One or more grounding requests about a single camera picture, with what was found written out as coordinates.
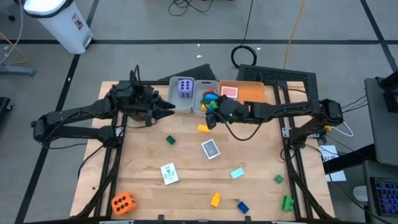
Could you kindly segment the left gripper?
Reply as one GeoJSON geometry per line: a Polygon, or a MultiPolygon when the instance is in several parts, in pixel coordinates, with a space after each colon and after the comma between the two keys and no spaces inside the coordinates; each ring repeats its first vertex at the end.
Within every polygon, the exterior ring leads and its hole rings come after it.
{"type": "Polygon", "coordinates": [[[129,98],[114,98],[111,95],[111,90],[110,90],[110,98],[112,99],[115,108],[119,112],[123,113],[123,111],[128,108],[136,108],[136,107],[147,108],[149,111],[146,117],[146,121],[143,121],[145,123],[144,126],[152,126],[155,120],[160,120],[175,113],[172,110],[164,110],[164,109],[174,109],[175,105],[168,101],[165,101],[164,99],[162,99],[161,96],[158,96],[157,99],[155,100],[155,104],[159,108],[163,109],[155,110],[153,117],[153,110],[154,110],[153,109],[154,102],[152,101],[153,88],[150,86],[141,85],[138,81],[129,81],[129,82],[131,82],[133,88],[133,93],[129,98]]]}

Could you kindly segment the white plastic bin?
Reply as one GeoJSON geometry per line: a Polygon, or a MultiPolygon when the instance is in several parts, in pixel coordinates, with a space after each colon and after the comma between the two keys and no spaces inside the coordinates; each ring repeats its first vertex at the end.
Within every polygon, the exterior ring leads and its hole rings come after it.
{"type": "Polygon", "coordinates": [[[219,83],[216,80],[196,80],[193,89],[193,106],[192,110],[195,116],[205,117],[205,112],[201,110],[200,101],[203,99],[204,92],[213,90],[218,94],[219,83]]]}
{"type": "Polygon", "coordinates": [[[195,82],[193,78],[190,77],[172,77],[169,81],[169,92],[168,92],[168,102],[175,105],[174,111],[176,113],[191,113],[193,106],[192,98],[181,98],[178,93],[178,81],[181,79],[190,79],[195,82]]]}

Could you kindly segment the red playing card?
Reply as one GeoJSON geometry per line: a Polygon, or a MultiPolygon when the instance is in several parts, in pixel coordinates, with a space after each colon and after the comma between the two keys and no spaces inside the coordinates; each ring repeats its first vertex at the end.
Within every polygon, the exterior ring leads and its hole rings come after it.
{"type": "Polygon", "coordinates": [[[238,98],[238,89],[236,87],[222,86],[221,87],[221,95],[226,95],[228,98],[237,99],[238,98]]]}

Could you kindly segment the purple foam die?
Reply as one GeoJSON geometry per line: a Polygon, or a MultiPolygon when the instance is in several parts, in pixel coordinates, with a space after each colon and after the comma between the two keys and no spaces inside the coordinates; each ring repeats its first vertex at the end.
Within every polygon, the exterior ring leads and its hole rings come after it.
{"type": "Polygon", "coordinates": [[[181,98],[192,98],[194,81],[190,79],[181,79],[178,81],[178,93],[181,98]]]}

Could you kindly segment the blue-backed card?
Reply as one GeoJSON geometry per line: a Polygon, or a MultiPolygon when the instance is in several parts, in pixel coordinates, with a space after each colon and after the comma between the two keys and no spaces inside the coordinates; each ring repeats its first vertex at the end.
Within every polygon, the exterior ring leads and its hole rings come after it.
{"type": "Polygon", "coordinates": [[[213,159],[221,154],[214,139],[209,139],[209,140],[201,143],[201,146],[202,146],[208,159],[213,159]]]}

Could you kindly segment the teal toy brick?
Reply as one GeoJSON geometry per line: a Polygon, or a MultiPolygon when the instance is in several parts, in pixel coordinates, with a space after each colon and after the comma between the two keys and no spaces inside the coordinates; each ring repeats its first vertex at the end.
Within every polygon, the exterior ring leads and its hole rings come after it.
{"type": "Polygon", "coordinates": [[[245,171],[242,167],[235,169],[230,172],[230,176],[232,179],[237,179],[245,174],[245,171]]]}

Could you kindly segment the large green toy brick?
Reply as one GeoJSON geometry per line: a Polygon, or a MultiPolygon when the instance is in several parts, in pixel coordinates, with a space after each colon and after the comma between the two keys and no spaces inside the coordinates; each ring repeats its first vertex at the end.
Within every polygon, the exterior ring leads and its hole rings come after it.
{"type": "Polygon", "coordinates": [[[283,197],[281,209],[285,212],[292,212],[294,209],[294,199],[289,195],[285,195],[283,197]]]}

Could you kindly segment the orange translucent tray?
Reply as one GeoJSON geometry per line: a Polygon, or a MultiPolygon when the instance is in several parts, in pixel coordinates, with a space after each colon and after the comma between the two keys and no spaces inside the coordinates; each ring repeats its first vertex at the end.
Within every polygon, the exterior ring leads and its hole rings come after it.
{"type": "Polygon", "coordinates": [[[234,99],[240,103],[245,101],[266,102],[265,86],[261,82],[237,81],[237,80],[220,80],[219,95],[221,95],[221,87],[230,86],[238,89],[238,98],[234,99]]]}

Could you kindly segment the black perforated computer case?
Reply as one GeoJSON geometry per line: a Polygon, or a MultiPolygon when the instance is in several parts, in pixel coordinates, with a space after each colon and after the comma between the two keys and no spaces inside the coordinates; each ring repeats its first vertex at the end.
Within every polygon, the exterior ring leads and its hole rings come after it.
{"type": "Polygon", "coordinates": [[[318,100],[317,78],[315,73],[241,65],[236,79],[238,81],[261,82],[265,85],[275,85],[282,82],[302,82],[310,99],[318,100]]]}

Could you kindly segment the teal playing card box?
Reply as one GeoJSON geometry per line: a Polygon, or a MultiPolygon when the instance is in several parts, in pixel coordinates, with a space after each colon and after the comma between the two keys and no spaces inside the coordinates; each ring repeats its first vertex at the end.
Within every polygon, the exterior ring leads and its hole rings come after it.
{"type": "Polygon", "coordinates": [[[164,179],[164,184],[169,185],[174,182],[178,182],[179,178],[174,166],[174,163],[166,164],[160,168],[162,177],[164,179]]]}

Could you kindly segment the orange foam die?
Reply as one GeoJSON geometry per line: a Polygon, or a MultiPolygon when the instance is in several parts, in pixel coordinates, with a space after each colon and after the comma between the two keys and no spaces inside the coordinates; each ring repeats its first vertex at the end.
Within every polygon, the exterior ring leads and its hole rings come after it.
{"type": "Polygon", "coordinates": [[[121,216],[135,210],[137,208],[137,203],[132,193],[124,192],[111,200],[111,206],[113,212],[121,216]]]}

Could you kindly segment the white paper sheet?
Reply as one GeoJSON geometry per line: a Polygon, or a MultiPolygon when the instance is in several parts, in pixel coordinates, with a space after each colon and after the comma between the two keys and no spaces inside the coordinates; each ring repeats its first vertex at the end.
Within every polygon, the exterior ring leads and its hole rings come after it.
{"type": "MultiPolygon", "coordinates": [[[[319,146],[319,150],[322,154],[322,158],[325,162],[336,159],[339,157],[336,147],[334,145],[319,146]]],[[[327,182],[345,182],[345,173],[341,170],[325,175],[327,182]]]]}

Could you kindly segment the white computer mouse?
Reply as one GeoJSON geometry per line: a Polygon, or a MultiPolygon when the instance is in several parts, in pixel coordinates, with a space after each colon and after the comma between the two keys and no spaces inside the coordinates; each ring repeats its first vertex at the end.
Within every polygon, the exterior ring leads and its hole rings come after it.
{"type": "Polygon", "coordinates": [[[355,186],[352,193],[357,201],[368,202],[368,189],[365,185],[355,186]]]}

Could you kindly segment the black desk device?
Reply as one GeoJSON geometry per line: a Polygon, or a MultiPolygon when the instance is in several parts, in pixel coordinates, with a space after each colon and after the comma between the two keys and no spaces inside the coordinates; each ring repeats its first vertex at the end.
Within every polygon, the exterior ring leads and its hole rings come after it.
{"type": "Polygon", "coordinates": [[[398,70],[386,78],[376,77],[377,84],[384,90],[383,97],[387,110],[398,113],[398,70]]]}

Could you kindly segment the backlit black keyboard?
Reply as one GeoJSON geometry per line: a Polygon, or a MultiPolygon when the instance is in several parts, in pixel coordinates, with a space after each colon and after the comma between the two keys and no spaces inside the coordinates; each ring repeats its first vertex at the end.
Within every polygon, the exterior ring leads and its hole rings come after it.
{"type": "Polygon", "coordinates": [[[398,179],[371,177],[370,184],[377,213],[398,218],[398,179]]]}

